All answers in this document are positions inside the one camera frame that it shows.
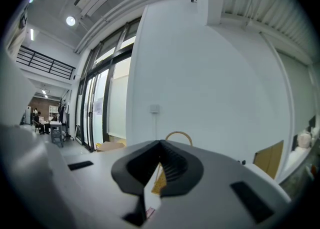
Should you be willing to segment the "black framed glass door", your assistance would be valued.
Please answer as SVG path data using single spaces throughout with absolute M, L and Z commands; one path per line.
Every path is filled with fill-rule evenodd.
M 93 48 L 79 81 L 75 137 L 90 152 L 98 144 L 126 144 L 126 106 L 131 56 L 141 19 L 126 22 Z M 102 115 L 94 111 L 103 98 Z

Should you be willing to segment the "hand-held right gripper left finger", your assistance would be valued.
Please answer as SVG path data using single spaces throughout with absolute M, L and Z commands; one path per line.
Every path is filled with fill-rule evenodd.
M 112 177 L 112 166 L 145 143 L 110 151 L 62 155 L 49 146 L 54 182 L 79 229 L 139 229 L 124 217 L 135 211 L 137 196 L 124 193 Z

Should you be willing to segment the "wicker basket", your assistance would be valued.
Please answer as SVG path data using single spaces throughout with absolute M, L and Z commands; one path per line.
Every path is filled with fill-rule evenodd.
M 189 145 L 191 147 L 193 146 L 192 138 L 187 133 L 185 133 L 183 131 L 170 132 L 165 137 L 165 140 L 166 141 L 169 140 L 169 138 L 173 135 L 182 135 L 182 136 L 186 137 L 189 141 Z M 156 177 L 155 177 L 154 185 L 153 185 L 151 192 L 153 194 L 160 195 L 161 189 L 164 188 L 166 185 L 167 185 L 167 180 L 166 180 L 165 172 L 164 172 L 162 164 L 159 163 L 157 166 Z

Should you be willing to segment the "white ceiling air conditioner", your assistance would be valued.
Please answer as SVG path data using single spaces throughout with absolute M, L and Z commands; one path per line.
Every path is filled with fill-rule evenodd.
M 74 6 L 78 9 L 76 18 L 91 17 L 108 0 L 75 0 Z

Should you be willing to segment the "black balcony railing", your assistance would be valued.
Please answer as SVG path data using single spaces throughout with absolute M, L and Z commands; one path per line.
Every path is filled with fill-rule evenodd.
M 67 80 L 72 78 L 76 69 L 69 64 L 53 59 L 23 45 L 18 51 L 16 62 Z

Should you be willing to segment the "flat brown cardboard box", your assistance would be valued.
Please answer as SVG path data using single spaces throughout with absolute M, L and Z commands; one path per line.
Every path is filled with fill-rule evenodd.
M 264 171 L 272 179 L 275 179 L 280 165 L 283 147 L 284 141 L 281 140 L 268 148 L 256 152 L 253 164 Z

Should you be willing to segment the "white paper notice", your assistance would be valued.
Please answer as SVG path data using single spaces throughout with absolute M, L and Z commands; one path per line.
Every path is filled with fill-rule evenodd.
M 94 102 L 94 112 L 97 115 L 102 115 L 103 113 L 103 102 L 104 99 L 102 97 L 98 98 L 97 101 Z

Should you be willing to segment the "white shelf unit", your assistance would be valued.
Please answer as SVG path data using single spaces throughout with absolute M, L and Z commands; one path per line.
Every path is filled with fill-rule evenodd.
M 51 121 L 53 118 L 59 119 L 59 107 L 50 105 L 49 106 L 49 113 L 48 113 L 48 120 Z

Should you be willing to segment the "black coat rack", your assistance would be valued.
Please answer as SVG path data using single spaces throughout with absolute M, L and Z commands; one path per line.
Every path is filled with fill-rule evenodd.
M 65 141 L 74 141 L 74 137 L 71 136 L 69 129 L 70 129 L 70 103 L 67 102 L 65 99 L 59 99 L 59 122 L 62 125 L 62 140 Z

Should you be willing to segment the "white roller blind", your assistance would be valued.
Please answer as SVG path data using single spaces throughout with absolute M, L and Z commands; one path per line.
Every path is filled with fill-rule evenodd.
M 294 111 L 294 130 L 297 135 L 309 126 L 309 120 L 316 114 L 313 86 L 308 67 L 296 59 L 278 53 L 289 81 Z

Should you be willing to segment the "white ceiling pipes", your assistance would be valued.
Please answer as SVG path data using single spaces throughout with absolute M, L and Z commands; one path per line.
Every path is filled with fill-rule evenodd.
M 87 31 L 81 41 L 74 49 L 74 53 L 80 54 L 87 46 L 91 44 L 94 37 L 111 23 L 119 20 L 120 18 L 128 15 L 129 13 L 142 8 L 143 6 L 160 0 L 124 0 L 107 13 L 102 15 L 100 19 Z

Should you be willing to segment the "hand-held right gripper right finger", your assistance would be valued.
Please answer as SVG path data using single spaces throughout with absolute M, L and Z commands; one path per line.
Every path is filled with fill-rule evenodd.
M 291 204 L 287 193 L 255 164 L 242 165 L 223 154 L 184 143 L 172 145 L 196 156 L 203 164 L 200 182 L 186 195 L 164 197 L 147 220 L 147 229 L 252 229 L 251 214 L 231 188 L 244 182 L 277 216 Z

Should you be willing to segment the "grey table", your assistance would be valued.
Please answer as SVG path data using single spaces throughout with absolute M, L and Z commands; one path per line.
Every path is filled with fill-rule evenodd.
M 49 123 L 50 126 L 50 137 L 51 142 L 56 146 L 63 148 L 64 147 L 64 140 L 63 140 L 63 126 L 61 122 L 58 121 L 51 121 Z

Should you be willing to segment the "open cardboard box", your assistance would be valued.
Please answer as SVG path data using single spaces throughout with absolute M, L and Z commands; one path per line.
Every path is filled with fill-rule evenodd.
M 121 142 L 109 142 L 106 141 L 102 144 L 97 144 L 97 152 L 109 152 L 117 149 L 125 148 L 126 145 Z

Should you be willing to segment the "white rounded container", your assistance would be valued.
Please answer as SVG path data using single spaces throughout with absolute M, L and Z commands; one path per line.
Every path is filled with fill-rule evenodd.
M 310 132 L 302 132 L 297 136 L 297 146 L 301 149 L 309 149 L 312 147 L 312 134 Z

